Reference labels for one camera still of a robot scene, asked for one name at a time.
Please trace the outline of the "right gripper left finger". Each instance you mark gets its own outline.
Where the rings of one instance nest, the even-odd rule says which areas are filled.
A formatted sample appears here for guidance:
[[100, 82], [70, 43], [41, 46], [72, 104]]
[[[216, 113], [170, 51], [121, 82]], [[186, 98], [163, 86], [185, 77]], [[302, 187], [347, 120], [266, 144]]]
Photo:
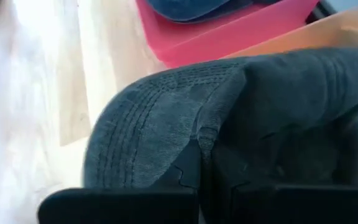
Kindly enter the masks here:
[[192, 139], [143, 189], [65, 189], [39, 206], [39, 224], [198, 224], [201, 150]]

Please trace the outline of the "orange translucent plastic bin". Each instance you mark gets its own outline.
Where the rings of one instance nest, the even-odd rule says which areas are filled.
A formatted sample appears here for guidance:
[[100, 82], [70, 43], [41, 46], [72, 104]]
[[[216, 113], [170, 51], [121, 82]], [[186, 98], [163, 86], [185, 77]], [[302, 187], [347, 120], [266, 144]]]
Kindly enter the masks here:
[[226, 58], [275, 54], [296, 49], [358, 46], [358, 9], [340, 12]]

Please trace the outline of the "black aluminium table frame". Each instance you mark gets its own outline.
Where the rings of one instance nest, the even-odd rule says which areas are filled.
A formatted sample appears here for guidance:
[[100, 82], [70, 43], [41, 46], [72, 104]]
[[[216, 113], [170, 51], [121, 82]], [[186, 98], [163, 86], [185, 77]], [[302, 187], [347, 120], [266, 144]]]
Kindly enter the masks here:
[[320, 19], [324, 19], [337, 13], [337, 10], [332, 7], [328, 0], [319, 0], [319, 3], [315, 6], [309, 16], [306, 18], [305, 23], [310, 24]]

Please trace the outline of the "blue denim cap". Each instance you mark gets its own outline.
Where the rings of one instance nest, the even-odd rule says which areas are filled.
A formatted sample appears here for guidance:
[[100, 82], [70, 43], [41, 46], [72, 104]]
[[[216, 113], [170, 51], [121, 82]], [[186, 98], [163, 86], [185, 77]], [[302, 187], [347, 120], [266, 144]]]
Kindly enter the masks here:
[[160, 16], [177, 23], [204, 22], [251, 6], [269, 6], [281, 0], [145, 0]]

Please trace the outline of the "black washed cap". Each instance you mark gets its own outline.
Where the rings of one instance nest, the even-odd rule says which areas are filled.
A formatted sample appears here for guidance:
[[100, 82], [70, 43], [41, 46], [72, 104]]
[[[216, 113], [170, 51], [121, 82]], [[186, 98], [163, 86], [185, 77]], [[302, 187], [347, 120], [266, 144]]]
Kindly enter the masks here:
[[137, 80], [105, 107], [83, 165], [87, 188], [146, 188], [186, 145], [204, 184], [223, 150], [270, 177], [358, 185], [358, 47], [227, 58]]

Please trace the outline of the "red translucent plastic bin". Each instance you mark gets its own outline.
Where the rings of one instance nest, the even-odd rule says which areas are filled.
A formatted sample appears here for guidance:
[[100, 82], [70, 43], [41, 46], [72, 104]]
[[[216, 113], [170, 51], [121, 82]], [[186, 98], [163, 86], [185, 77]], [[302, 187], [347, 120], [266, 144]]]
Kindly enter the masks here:
[[167, 67], [223, 58], [305, 25], [319, 0], [254, 4], [207, 22], [179, 24], [135, 0], [148, 46]]

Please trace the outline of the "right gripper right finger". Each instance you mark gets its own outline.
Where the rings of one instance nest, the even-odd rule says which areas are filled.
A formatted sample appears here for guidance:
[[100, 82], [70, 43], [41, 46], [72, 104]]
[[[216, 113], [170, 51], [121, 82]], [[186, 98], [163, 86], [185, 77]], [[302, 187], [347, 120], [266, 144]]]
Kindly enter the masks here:
[[358, 224], [358, 187], [280, 182], [212, 151], [213, 224]]

